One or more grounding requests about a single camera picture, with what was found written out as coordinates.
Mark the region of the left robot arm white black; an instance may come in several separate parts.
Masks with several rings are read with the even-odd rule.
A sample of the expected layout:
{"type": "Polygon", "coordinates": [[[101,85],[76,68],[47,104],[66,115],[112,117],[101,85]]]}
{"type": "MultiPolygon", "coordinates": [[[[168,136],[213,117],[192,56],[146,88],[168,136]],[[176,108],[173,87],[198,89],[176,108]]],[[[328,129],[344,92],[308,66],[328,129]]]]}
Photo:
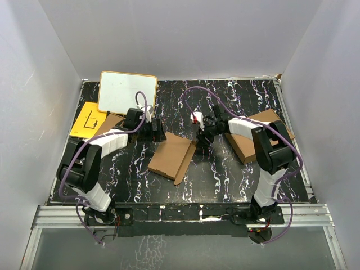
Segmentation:
{"type": "Polygon", "coordinates": [[[101,159],[130,143],[162,142],[166,135],[160,119],[154,117],[151,105],[130,108],[122,120],[110,126],[103,123],[102,134],[96,139],[72,138],[57,169],[60,184],[71,188],[84,202],[82,211],[102,224],[113,224],[116,220],[115,202],[98,182],[101,159]]]}

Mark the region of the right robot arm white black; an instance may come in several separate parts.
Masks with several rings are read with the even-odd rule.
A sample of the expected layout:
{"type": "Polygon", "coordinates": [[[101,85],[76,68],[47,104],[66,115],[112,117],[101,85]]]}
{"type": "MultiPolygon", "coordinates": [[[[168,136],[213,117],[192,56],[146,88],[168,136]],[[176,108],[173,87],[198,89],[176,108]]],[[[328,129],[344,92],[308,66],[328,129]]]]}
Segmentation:
{"type": "Polygon", "coordinates": [[[284,123],[280,120],[267,122],[235,116],[222,110],[219,105],[213,106],[213,112],[213,118],[199,111],[191,113],[191,122],[198,126],[196,146],[209,147],[220,134],[240,135],[252,141],[260,166],[257,189],[250,205],[227,208],[228,218],[235,224],[250,221],[269,223],[277,210],[280,179],[296,158],[296,149],[284,123]]]}

